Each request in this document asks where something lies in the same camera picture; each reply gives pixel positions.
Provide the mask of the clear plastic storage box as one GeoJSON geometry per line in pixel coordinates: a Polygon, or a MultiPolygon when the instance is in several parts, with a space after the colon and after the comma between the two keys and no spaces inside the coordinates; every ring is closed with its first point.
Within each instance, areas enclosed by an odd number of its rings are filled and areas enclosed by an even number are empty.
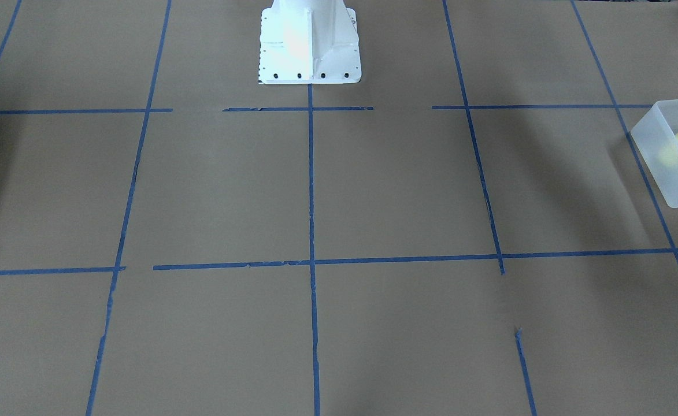
{"type": "Polygon", "coordinates": [[[654,103],[631,129],[666,204],[678,208],[678,99],[654,103]]]}

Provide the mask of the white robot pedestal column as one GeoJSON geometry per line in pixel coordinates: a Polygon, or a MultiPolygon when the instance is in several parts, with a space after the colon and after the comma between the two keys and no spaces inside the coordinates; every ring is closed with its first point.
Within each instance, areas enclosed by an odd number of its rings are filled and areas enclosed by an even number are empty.
{"type": "Polygon", "coordinates": [[[273,1],[260,24],[260,84],[361,81],[357,14],[344,1],[273,1]]]}

